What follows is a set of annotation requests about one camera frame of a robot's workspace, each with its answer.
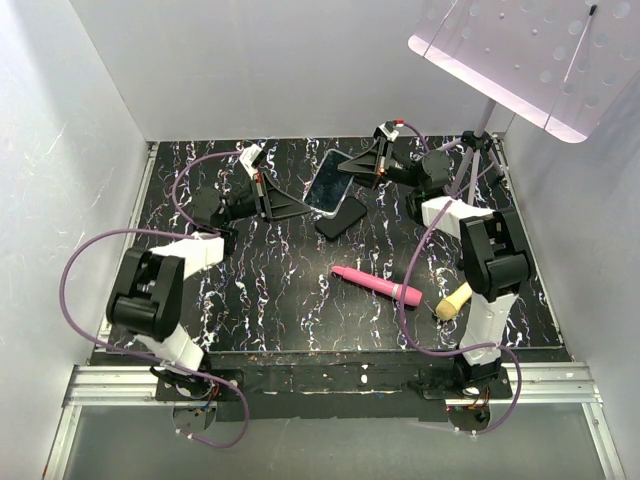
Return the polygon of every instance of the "perforated white board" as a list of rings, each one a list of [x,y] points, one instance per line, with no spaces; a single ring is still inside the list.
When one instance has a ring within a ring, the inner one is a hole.
[[[546,130],[577,143],[640,70],[640,0],[428,0],[409,47],[539,127],[551,113]]]

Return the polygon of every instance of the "pink marker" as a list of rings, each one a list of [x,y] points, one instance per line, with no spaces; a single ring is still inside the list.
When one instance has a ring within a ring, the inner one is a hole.
[[[394,300],[400,299],[400,294],[402,293],[402,285],[399,283],[390,282],[389,280],[385,280],[383,278],[376,277],[375,275],[361,272],[360,270],[356,270],[355,268],[335,266],[331,267],[331,271],[336,275],[340,275],[345,280],[349,280],[350,282],[357,283],[358,285],[362,285],[363,287],[367,287],[371,290],[375,290],[376,292],[380,292],[393,298]],[[421,299],[421,291],[416,290],[415,288],[407,287],[407,296],[404,300],[407,305],[417,307],[418,305],[420,305]]]

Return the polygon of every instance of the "white wall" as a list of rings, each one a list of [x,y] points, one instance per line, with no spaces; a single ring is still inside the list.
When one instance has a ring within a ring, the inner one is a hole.
[[[628,478],[640,478],[640,78],[584,142],[516,119],[514,189],[566,344],[586,360]]]
[[[484,107],[409,50],[422,0],[71,3],[147,140],[451,134]]]
[[[126,225],[146,144],[68,0],[0,0],[0,476],[40,478],[74,363],[64,322],[74,247]],[[122,240],[72,272],[72,312],[95,332]]]

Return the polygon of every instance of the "marble pattern tabletop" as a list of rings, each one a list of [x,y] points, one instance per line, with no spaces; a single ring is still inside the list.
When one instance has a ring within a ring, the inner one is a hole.
[[[433,137],[435,148],[449,140]],[[172,232],[187,231],[170,200],[178,171],[194,159],[213,152],[241,150],[265,140],[163,142],[159,145],[139,226]],[[324,154],[331,148],[350,155],[363,151],[370,138],[270,139],[261,168],[280,188],[302,198]],[[401,137],[396,148],[412,158],[422,154],[417,138]],[[453,176],[462,149],[449,153]],[[488,165],[482,159],[481,168]],[[205,162],[183,180],[179,201],[189,211],[191,195],[201,186],[222,192],[238,188],[244,169],[238,156]],[[181,322],[198,344],[221,351],[353,351],[402,350],[407,342],[398,329],[397,306],[390,299],[349,284],[330,274],[332,265],[346,265],[402,282],[424,227],[410,220],[404,207],[409,188],[394,184],[369,190],[355,184],[350,194],[368,208],[357,226],[333,243],[314,229],[317,217],[307,215],[266,223],[258,218],[235,222],[238,247],[230,258],[189,278],[184,285]],[[506,181],[491,170],[479,181],[477,205],[512,205]],[[166,240],[139,237],[147,248]],[[439,324],[433,310],[463,282],[456,269],[460,244],[436,232],[419,257],[410,285],[423,292],[419,307],[407,312],[410,331],[428,348],[453,348],[460,340],[469,312],[467,304],[453,321]],[[143,349],[131,335],[113,328],[111,340]],[[512,347],[562,345],[539,279],[522,289],[511,310],[504,343]]]

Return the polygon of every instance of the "smartphone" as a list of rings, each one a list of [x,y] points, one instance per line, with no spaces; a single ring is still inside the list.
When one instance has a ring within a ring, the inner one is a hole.
[[[331,149],[322,159],[320,168],[302,201],[324,217],[333,218],[347,196],[353,176],[338,171],[338,165],[351,157]]]

